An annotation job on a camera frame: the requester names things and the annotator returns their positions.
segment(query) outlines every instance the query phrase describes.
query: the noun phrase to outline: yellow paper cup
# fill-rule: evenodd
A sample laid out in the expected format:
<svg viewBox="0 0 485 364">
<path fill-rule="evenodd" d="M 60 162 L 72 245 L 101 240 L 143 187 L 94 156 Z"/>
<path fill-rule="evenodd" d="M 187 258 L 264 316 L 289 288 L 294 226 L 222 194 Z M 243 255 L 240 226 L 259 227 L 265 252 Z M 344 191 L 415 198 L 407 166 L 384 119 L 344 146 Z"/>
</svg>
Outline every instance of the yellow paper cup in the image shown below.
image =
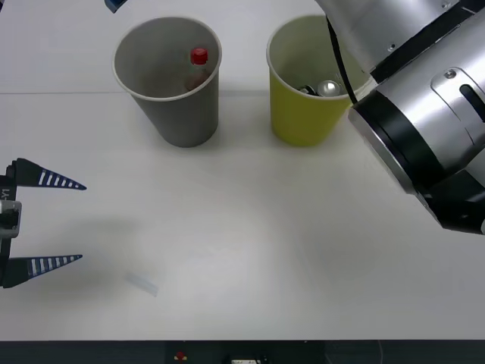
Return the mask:
<svg viewBox="0 0 485 364">
<path fill-rule="evenodd" d="M 341 51 L 350 83 L 358 94 L 371 79 L 344 47 Z M 350 106 L 349 96 L 310 96 L 297 89 L 305 85 L 316 89 L 324 80 L 343 87 L 326 17 L 309 15 L 284 24 L 270 38 L 266 58 L 273 132 L 294 146 L 323 142 Z"/>
</svg>

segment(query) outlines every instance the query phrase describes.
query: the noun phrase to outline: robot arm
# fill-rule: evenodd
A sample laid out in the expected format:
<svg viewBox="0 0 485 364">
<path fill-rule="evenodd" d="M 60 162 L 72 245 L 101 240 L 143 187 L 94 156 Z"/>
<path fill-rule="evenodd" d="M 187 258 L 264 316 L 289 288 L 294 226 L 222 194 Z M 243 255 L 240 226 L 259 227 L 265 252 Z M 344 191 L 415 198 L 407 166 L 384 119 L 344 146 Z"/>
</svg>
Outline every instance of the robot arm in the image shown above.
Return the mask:
<svg viewBox="0 0 485 364">
<path fill-rule="evenodd" d="M 485 234 L 485 2 L 317 2 L 380 84 L 350 121 L 444 228 Z"/>
</svg>

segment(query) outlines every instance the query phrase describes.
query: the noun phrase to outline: gray paper cup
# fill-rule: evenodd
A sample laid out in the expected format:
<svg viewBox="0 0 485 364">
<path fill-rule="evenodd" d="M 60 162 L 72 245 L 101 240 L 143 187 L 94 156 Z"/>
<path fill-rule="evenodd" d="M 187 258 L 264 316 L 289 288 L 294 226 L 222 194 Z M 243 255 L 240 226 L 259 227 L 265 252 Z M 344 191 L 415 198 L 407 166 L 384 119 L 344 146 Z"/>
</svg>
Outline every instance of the gray paper cup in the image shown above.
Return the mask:
<svg viewBox="0 0 485 364">
<path fill-rule="evenodd" d="M 208 50 L 211 76 L 187 92 L 194 48 Z M 113 71 L 167 142 L 192 147 L 209 140 L 217 129 L 221 59 L 221 43 L 211 28 L 185 17 L 161 17 L 123 37 Z"/>
</svg>

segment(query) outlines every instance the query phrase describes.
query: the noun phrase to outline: paper cup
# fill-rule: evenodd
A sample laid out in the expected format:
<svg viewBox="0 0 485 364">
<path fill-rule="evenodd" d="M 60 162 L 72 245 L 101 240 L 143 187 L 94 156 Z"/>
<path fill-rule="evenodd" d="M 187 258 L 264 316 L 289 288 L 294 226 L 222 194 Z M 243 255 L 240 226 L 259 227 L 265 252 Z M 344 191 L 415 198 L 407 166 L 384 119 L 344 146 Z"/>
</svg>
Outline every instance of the paper cup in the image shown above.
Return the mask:
<svg viewBox="0 0 485 364">
<path fill-rule="evenodd" d="M 194 48 L 208 50 L 211 76 L 187 92 Z M 192 147 L 217 129 L 221 59 L 221 43 L 211 28 L 185 17 L 161 17 L 124 36 L 114 53 L 113 71 L 167 142 Z"/>
<path fill-rule="evenodd" d="M 370 76 L 343 46 L 341 51 L 350 83 L 360 93 L 371 82 Z M 273 132 L 294 146 L 323 142 L 350 106 L 349 96 L 310 96 L 297 89 L 305 85 L 317 89 L 324 80 L 336 81 L 343 87 L 326 17 L 310 15 L 284 24 L 270 38 L 266 57 Z"/>
</svg>

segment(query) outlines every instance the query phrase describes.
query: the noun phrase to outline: cable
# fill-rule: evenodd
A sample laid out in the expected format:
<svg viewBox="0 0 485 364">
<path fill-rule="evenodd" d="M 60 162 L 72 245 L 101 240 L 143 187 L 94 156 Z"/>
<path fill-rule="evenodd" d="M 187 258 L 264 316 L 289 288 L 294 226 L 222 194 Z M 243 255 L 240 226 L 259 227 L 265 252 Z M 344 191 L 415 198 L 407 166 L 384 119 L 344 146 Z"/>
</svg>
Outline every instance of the cable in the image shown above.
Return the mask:
<svg viewBox="0 0 485 364">
<path fill-rule="evenodd" d="M 378 340 L 377 343 L 379 344 L 380 364 L 382 364 L 384 361 L 384 352 L 382 351 L 382 345 L 380 344 L 380 340 Z"/>
<path fill-rule="evenodd" d="M 327 18 L 328 23 L 328 30 L 330 32 L 330 40 L 332 41 L 333 53 L 335 55 L 335 60 L 337 65 L 339 66 L 340 75 L 343 79 L 343 84 L 347 89 L 347 93 L 349 94 L 349 98 L 352 101 L 352 104 L 356 104 L 357 98 L 355 97 L 354 90 L 352 89 L 352 85 L 350 84 L 349 77 L 347 76 L 346 66 L 343 63 L 342 53 L 340 53 L 340 46 L 339 40 L 336 37 L 335 30 L 333 30 L 332 24 L 330 24 L 330 20 Z"/>
</svg>

